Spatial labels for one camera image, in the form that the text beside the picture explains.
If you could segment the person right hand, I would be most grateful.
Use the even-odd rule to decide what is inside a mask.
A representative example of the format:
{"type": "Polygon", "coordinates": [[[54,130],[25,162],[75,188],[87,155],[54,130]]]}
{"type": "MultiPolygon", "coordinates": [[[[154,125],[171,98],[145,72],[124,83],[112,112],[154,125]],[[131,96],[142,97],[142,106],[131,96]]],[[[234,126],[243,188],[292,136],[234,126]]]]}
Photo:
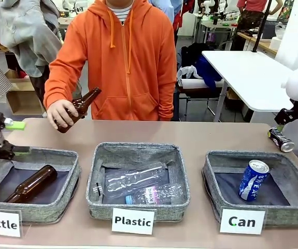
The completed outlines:
{"type": "Polygon", "coordinates": [[[47,109],[47,119],[56,130],[59,127],[73,126],[72,117],[78,117],[78,112],[68,100],[55,101],[47,109]]]}

